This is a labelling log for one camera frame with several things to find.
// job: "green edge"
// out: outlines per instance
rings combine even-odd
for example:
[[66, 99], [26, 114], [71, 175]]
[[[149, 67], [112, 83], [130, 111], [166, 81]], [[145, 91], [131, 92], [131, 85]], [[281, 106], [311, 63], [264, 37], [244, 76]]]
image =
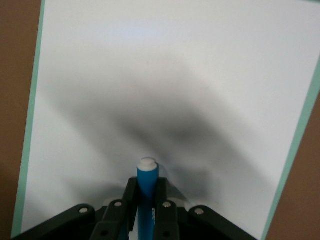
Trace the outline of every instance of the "green edge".
[[281, 180], [278, 185], [278, 188], [276, 190], [273, 203], [271, 206], [271, 210], [269, 212], [268, 219], [266, 221], [266, 225], [264, 227], [264, 231], [262, 234], [262, 240], [265, 240], [272, 222], [272, 219], [274, 218], [275, 212], [277, 210], [277, 206], [279, 204], [282, 192], [285, 188], [289, 173], [291, 171], [291, 167], [294, 163], [294, 160], [296, 158], [296, 154], [298, 152], [302, 137], [304, 136], [307, 124], [309, 122], [312, 110], [314, 108], [315, 102], [317, 100], [318, 94], [320, 92], [320, 57], [318, 59], [314, 75], [312, 78], [311, 85], [308, 90], [307, 97], [304, 102], [304, 106], [302, 109], [302, 113], [300, 115], [300, 119], [298, 122], [298, 126], [295, 130], [294, 138], [291, 144], [291, 148], [281, 175]]
[[44, 23], [44, 13], [45, 13], [45, 0], [42, 0], [40, 17], [39, 17], [38, 35], [36, 39], [36, 47], [35, 47], [35, 55], [34, 55], [34, 63], [33, 63], [29, 106], [28, 106], [28, 113], [26, 117], [26, 126], [25, 126], [25, 133], [24, 133], [24, 144], [23, 144], [23, 151], [22, 151], [19, 183], [18, 183], [18, 188], [16, 193], [15, 209], [14, 209], [14, 216], [13, 216], [13, 223], [12, 223], [12, 231], [11, 231], [12, 238], [21, 234], [21, 229], [22, 229], [26, 188], [27, 188], [31, 136], [32, 136], [32, 129], [33, 129], [36, 91], [37, 91], [37, 83], [38, 83], [38, 71], [39, 71], [39, 61], [40, 61], [42, 30], [43, 30], [43, 23]]

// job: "silver screw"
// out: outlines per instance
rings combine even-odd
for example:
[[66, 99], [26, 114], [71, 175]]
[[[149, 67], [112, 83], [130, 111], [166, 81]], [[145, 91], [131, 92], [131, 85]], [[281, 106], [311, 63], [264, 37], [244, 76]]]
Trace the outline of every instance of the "silver screw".
[[81, 208], [80, 210], [79, 210], [79, 213], [81, 213], [81, 214], [84, 214], [84, 213], [86, 213], [86, 212], [88, 212], [88, 208], [87, 207], [83, 207], [83, 208]]
[[171, 207], [171, 203], [168, 201], [165, 201], [162, 206], [164, 206], [165, 208], [170, 208]]
[[205, 213], [205, 211], [203, 211], [201, 208], [196, 208], [196, 209], [194, 210], [194, 212], [195, 212], [195, 214], [197, 214], [197, 215], [202, 215], [202, 214]]
[[122, 206], [122, 202], [117, 201], [114, 205], [115, 205], [116, 207], [121, 207], [121, 206]]

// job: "blue marker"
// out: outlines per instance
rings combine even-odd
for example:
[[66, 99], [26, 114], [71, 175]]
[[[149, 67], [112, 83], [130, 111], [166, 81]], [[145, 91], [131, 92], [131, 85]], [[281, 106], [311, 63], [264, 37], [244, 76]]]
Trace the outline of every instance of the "blue marker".
[[155, 229], [153, 199], [159, 177], [159, 168], [152, 158], [143, 158], [137, 167], [137, 180], [141, 190], [141, 203], [138, 207], [139, 240], [152, 240]]

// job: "whiteboard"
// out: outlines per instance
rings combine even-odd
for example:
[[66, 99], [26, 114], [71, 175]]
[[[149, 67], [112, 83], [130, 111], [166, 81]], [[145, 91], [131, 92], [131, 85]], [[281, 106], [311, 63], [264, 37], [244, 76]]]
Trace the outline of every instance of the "whiteboard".
[[99, 209], [153, 157], [187, 208], [262, 239], [319, 19], [297, 0], [46, 1], [22, 231]]

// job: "brown surface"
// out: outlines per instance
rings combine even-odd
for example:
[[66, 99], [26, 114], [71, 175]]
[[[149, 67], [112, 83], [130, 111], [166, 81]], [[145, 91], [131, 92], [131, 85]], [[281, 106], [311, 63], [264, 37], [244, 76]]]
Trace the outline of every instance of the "brown surface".
[[[36, 48], [40, 0], [0, 0], [0, 240], [10, 237]], [[267, 240], [320, 239], [320, 98]]]

